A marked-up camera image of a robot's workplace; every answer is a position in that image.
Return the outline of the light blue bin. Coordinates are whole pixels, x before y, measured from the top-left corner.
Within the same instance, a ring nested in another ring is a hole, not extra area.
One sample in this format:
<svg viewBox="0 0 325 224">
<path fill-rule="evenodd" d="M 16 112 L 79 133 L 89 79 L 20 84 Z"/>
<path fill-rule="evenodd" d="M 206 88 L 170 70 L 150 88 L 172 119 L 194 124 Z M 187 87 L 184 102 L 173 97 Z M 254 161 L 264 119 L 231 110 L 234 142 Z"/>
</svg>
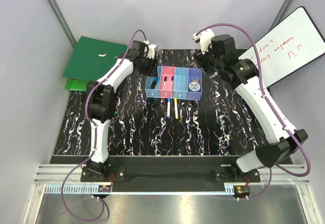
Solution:
<svg viewBox="0 0 325 224">
<path fill-rule="evenodd" d="M 148 98 L 159 98 L 160 77 L 147 77 L 145 84 L 145 93 Z"/>
</svg>

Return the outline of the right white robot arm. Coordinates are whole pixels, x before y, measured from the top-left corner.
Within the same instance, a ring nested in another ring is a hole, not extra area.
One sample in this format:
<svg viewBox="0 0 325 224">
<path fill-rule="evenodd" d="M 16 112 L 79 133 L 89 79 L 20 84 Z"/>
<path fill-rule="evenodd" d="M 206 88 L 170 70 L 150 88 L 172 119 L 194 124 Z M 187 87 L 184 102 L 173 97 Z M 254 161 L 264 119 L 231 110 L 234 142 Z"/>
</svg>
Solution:
<svg viewBox="0 0 325 224">
<path fill-rule="evenodd" d="M 200 49 L 194 54 L 203 68 L 216 71 L 223 81 L 245 101 L 261 125 L 266 145 L 244 154 L 232 163 L 231 177 L 243 181 L 260 167 L 272 168 L 295 153 L 308 138 L 304 129 L 296 129 L 279 110 L 273 98 L 259 82 L 258 69 L 250 59 L 240 59 L 230 35 L 216 36 L 206 30 L 192 36 Z"/>
</svg>

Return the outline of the yellow capped white marker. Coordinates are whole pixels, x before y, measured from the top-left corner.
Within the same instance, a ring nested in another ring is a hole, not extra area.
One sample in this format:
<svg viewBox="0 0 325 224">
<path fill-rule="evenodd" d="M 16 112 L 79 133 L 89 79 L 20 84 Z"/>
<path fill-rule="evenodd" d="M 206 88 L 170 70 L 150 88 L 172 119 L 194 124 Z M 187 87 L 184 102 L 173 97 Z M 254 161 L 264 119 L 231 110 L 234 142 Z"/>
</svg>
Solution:
<svg viewBox="0 0 325 224">
<path fill-rule="evenodd" d="M 175 118 L 178 119 L 179 114 L 178 114 L 178 105 L 177 105 L 177 99 L 176 98 L 174 98 L 174 109 L 175 109 Z"/>
</svg>

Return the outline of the purple bin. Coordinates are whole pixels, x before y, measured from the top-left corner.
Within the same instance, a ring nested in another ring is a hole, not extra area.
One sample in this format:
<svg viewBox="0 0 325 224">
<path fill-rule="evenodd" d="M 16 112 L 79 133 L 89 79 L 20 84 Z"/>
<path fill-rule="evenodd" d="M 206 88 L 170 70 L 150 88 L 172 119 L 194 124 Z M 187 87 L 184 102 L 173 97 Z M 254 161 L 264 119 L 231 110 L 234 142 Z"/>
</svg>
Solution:
<svg viewBox="0 0 325 224">
<path fill-rule="evenodd" d="M 200 69 L 188 69 L 187 99 L 199 101 L 202 96 L 202 71 Z"/>
</svg>

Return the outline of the green ring binder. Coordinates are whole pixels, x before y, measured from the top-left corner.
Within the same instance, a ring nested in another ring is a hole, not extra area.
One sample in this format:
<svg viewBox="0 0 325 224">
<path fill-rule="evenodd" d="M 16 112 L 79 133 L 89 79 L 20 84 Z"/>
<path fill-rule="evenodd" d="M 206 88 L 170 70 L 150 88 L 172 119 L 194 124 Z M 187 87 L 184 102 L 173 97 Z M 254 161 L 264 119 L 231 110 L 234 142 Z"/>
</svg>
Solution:
<svg viewBox="0 0 325 224">
<path fill-rule="evenodd" d="M 66 90 L 86 90 L 88 81 L 103 77 L 126 51 L 125 44 L 81 36 L 63 73 Z"/>
</svg>

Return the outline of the teal blue bin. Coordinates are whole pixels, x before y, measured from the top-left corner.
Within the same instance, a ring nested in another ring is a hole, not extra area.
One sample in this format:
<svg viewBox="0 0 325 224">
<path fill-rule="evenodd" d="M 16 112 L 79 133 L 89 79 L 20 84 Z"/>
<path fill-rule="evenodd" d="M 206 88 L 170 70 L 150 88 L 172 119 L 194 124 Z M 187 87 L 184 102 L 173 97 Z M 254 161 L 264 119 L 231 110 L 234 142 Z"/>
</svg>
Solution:
<svg viewBox="0 0 325 224">
<path fill-rule="evenodd" d="M 173 98 L 185 100 L 187 98 L 188 68 L 175 68 Z"/>
</svg>

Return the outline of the blue capped white marker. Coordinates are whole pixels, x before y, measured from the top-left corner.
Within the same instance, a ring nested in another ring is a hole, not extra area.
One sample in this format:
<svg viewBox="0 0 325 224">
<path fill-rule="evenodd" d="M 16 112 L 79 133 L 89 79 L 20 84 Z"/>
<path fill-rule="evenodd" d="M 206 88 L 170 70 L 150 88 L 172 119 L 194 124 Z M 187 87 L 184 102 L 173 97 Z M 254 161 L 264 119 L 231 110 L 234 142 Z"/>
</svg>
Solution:
<svg viewBox="0 0 325 224">
<path fill-rule="evenodd" d="M 168 98 L 167 101 L 167 117 L 171 117 L 171 98 Z"/>
</svg>

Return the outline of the dark blue capped marker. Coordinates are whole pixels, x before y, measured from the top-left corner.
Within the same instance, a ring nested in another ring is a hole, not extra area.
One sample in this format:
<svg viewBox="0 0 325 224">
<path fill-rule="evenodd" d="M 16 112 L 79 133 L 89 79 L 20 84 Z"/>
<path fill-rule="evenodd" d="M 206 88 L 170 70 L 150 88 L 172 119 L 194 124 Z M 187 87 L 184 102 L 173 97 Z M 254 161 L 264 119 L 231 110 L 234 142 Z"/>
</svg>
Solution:
<svg viewBox="0 0 325 224">
<path fill-rule="evenodd" d="M 173 90 L 173 86 L 174 86 L 174 76 L 171 77 L 171 90 Z"/>
</svg>

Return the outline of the pink bin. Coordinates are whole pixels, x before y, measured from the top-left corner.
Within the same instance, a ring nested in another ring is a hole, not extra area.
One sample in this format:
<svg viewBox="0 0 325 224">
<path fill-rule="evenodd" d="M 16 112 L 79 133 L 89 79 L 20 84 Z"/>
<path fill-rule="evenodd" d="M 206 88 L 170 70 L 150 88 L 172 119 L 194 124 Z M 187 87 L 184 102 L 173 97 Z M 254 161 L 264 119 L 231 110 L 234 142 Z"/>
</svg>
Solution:
<svg viewBox="0 0 325 224">
<path fill-rule="evenodd" d="M 162 67 L 160 74 L 159 95 L 161 98 L 173 98 L 175 67 Z"/>
</svg>

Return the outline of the white marker pen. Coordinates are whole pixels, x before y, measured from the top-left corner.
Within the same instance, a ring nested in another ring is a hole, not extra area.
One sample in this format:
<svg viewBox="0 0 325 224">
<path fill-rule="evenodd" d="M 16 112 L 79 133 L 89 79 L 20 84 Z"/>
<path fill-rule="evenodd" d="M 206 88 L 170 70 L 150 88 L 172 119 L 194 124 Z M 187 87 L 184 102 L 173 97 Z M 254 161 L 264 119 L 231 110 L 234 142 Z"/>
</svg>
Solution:
<svg viewBox="0 0 325 224">
<path fill-rule="evenodd" d="M 167 76 L 165 76 L 165 77 L 164 77 L 164 82 L 163 82 L 162 89 L 165 89 L 167 79 L 168 79 Z"/>
</svg>

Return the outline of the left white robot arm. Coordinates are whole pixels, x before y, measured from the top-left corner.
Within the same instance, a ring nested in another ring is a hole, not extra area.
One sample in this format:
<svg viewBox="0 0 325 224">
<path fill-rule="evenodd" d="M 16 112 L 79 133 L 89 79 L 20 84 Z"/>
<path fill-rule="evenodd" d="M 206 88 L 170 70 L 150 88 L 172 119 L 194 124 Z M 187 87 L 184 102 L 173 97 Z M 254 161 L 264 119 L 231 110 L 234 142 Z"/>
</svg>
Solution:
<svg viewBox="0 0 325 224">
<path fill-rule="evenodd" d="M 156 76 L 158 46 L 148 41 L 133 41 L 113 67 L 86 88 L 85 116 L 90 123 L 90 154 L 84 162 L 82 176 L 93 181 L 106 181 L 112 176 L 109 169 L 108 128 L 116 111 L 117 88 L 134 70 L 141 75 Z"/>
</svg>

